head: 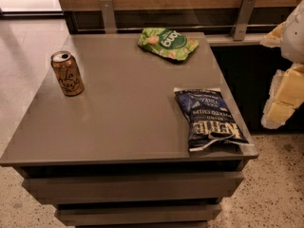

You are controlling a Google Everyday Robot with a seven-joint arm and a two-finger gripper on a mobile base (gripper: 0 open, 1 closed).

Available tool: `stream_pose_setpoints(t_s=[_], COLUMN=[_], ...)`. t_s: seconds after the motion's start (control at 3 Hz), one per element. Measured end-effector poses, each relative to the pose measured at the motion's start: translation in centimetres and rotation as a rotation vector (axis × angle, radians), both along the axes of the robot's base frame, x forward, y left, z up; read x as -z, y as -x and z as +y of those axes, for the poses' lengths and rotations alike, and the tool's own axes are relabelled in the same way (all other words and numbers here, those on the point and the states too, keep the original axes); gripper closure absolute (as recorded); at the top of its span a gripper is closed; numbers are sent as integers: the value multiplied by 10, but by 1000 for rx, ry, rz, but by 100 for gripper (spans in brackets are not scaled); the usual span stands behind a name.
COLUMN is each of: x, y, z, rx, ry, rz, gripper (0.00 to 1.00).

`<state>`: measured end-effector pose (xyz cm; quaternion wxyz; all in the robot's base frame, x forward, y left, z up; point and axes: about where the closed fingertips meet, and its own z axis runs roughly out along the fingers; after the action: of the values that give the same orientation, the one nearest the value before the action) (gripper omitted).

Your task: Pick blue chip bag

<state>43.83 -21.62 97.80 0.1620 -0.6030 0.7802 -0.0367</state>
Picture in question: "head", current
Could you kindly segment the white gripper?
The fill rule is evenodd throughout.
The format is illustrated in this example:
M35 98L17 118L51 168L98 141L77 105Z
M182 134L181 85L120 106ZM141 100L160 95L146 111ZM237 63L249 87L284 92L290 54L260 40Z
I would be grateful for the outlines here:
M304 103L304 0L285 23L282 22L267 33L260 43L267 48L281 47L282 57L293 62L286 71L276 71L269 99L263 109L262 126L278 129Z

